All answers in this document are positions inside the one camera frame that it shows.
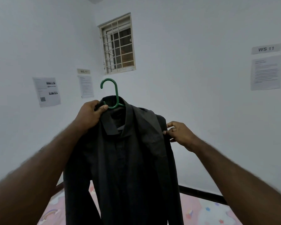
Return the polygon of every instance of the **forearm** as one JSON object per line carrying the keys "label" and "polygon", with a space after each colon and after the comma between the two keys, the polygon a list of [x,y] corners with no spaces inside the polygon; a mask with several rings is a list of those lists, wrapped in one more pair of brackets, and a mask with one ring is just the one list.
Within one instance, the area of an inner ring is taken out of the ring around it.
{"label": "forearm", "polygon": [[243,225],[281,224],[280,193],[201,140],[192,150]]}
{"label": "forearm", "polygon": [[83,130],[73,122],[0,182],[0,225],[37,224],[82,135]]}

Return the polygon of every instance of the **hand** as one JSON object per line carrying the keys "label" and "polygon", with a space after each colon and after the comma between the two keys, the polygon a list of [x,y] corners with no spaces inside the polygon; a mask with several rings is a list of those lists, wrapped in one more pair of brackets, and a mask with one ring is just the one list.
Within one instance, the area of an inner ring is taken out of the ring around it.
{"label": "hand", "polygon": [[94,111],[98,103],[98,100],[93,100],[83,104],[73,123],[77,124],[83,131],[94,127],[98,123],[101,114],[108,109],[107,105],[103,105],[99,107],[98,110]]}
{"label": "hand", "polygon": [[173,128],[163,131],[163,134],[170,135],[172,137],[171,142],[178,142],[188,151],[193,152],[193,146],[201,141],[184,123],[171,121],[167,124],[167,128],[170,127]]}

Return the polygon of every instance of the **poster with qr code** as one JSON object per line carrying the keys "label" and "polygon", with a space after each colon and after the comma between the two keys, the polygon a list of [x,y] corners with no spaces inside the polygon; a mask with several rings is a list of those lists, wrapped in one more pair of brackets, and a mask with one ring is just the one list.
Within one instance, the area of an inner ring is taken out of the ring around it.
{"label": "poster with qr code", "polygon": [[40,107],[60,104],[60,94],[54,77],[33,77]]}

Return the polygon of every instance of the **green plastic hanger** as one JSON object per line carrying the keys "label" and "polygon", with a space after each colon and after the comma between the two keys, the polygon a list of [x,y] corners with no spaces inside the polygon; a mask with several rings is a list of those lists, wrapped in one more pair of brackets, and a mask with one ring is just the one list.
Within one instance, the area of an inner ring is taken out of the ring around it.
{"label": "green plastic hanger", "polygon": [[115,109],[118,106],[125,107],[125,105],[120,103],[119,94],[118,94],[118,85],[116,84],[116,82],[113,79],[106,78],[106,79],[102,80],[102,82],[101,82],[101,85],[100,85],[101,89],[103,88],[103,84],[104,84],[105,81],[111,81],[114,84],[114,87],[116,88],[116,105],[114,105],[112,107],[108,107],[108,109]]}

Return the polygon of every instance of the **person's right arm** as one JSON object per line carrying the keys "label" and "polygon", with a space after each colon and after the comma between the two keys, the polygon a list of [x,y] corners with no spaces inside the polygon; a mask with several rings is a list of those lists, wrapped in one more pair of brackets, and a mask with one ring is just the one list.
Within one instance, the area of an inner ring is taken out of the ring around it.
{"label": "person's right arm", "polygon": [[243,225],[281,225],[281,194],[198,138],[185,124],[168,123],[171,142],[195,153]]}

